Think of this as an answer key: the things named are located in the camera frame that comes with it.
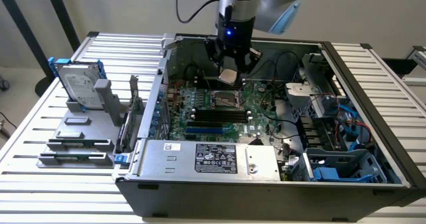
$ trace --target white wall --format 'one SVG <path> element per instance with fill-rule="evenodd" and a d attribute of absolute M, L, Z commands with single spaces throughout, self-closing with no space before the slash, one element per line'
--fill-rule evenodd
<path fill-rule="evenodd" d="M 175 0 L 64 0 L 83 40 L 88 31 L 161 34 L 213 33 L 216 5 L 189 24 L 175 14 Z M 188 18 L 207 0 L 180 0 Z M 303 6 L 281 38 L 366 42 L 380 55 L 402 57 L 426 44 L 426 0 L 301 0 Z M 72 49 L 50 0 L 18 0 L 47 56 L 70 57 Z M 0 3 L 0 66 L 36 67 L 23 37 Z M 277 37 L 263 32 L 256 36 Z"/>

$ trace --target warning label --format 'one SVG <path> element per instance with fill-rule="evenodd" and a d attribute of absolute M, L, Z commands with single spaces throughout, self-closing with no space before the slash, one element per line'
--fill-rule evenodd
<path fill-rule="evenodd" d="M 199 173 L 239 173 L 236 146 L 197 144 L 195 170 Z"/>

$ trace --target metal workbench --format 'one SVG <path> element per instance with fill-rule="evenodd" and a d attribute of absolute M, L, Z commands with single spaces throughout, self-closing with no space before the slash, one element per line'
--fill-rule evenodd
<path fill-rule="evenodd" d="M 72 59 L 101 58 L 113 93 L 125 101 L 131 97 L 128 80 L 132 74 L 139 75 L 140 96 L 147 100 L 163 57 L 161 40 L 163 36 L 100 33 L 84 40 Z M 373 50 L 358 44 L 334 44 L 334 47 L 426 175 L 425 105 L 418 103 Z M 67 112 L 66 100 L 56 79 L 0 150 L 0 223 L 236 223 L 141 219 L 133 215 L 119 192 L 112 169 L 38 168 L 38 155 L 46 151 L 46 141 Z M 405 208 L 384 208 L 358 223 L 424 224 L 426 199 Z"/>

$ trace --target white sticker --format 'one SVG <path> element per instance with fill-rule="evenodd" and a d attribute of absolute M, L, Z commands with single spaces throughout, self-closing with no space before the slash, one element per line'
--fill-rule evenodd
<path fill-rule="evenodd" d="M 103 108 L 91 78 L 84 75 L 67 74 L 66 80 L 76 101 L 87 108 Z"/>
<path fill-rule="evenodd" d="M 164 150 L 165 151 L 180 151 L 181 150 L 181 144 L 180 143 L 165 143 L 164 144 Z"/>

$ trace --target motherboard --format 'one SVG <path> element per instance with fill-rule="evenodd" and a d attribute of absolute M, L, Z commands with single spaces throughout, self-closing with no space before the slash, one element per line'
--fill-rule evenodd
<path fill-rule="evenodd" d="M 221 86 L 215 80 L 179 80 L 169 86 L 171 140 L 251 143 L 269 145 L 277 122 L 273 84 L 248 81 Z"/>

